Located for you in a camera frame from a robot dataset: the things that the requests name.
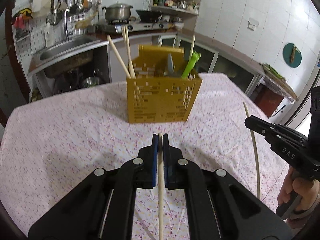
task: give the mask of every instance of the metal bowl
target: metal bowl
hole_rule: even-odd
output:
[[[95,87],[102,84],[102,79],[99,77],[89,77],[82,81],[82,88]]]

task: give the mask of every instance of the metal basin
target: metal basin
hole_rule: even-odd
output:
[[[96,43],[99,40],[88,37],[80,36],[70,41],[59,43],[51,48],[45,49],[39,59],[42,61],[54,58],[61,58],[57,63],[44,69],[44,73],[48,78],[54,78],[62,73],[71,69],[80,67],[92,61],[93,50],[87,50],[90,43]]]

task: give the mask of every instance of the tablecloth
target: tablecloth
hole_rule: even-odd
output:
[[[16,108],[0,149],[0,199],[17,226],[31,225],[95,168],[119,168],[168,133],[172,146],[202,169],[224,168],[253,194],[256,169],[243,101],[266,116],[224,74],[201,74],[203,82],[187,122],[129,124],[125,82],[82,89]],[[256,135],[261,200],[277,206],[287,164]],[[132,238],[158,239],[158,188],[138,189]],[[165,239],[188,239],[183,190],[165,191]]]

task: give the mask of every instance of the floral tablecloth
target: floral tablecloth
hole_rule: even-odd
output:
[[[0,199],[27,235],[31,225],[97,167],[119,168],[168,133],[172,146],[202,169],[224,168],[253,194],[256,169],[243,101],[265,115],[225,75],[203,82],[187,122],[129,124],[126,84],[112,83],[50,97],[16,108],[0,150]],[[261,200],[272,210],[287,164],[256,135]],[[133,239],[158,239],[158,189],[138,189]],[[188,239],[183,190],[165,192],[165,239]]]

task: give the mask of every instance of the silver screw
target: silver screw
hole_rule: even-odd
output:
[[[133,163],[136,165],[140,165],[143,163],[143,160],[141,158],[134,158]]]
[[[95,174],[96,176],[101,176],[101,175],[104,174],[104,169],[102,169],[102,168],[97,168],[97,169],[94,170],[94,174]]]
[[[178,160],[178,164],[182,165],[182,166],[185,166],[188,164],[188,160],[186,159],[179,159]]]
[[[224,177],[227,174],[227,172],[224,169],[218,169],[216,173],[219,177]]]

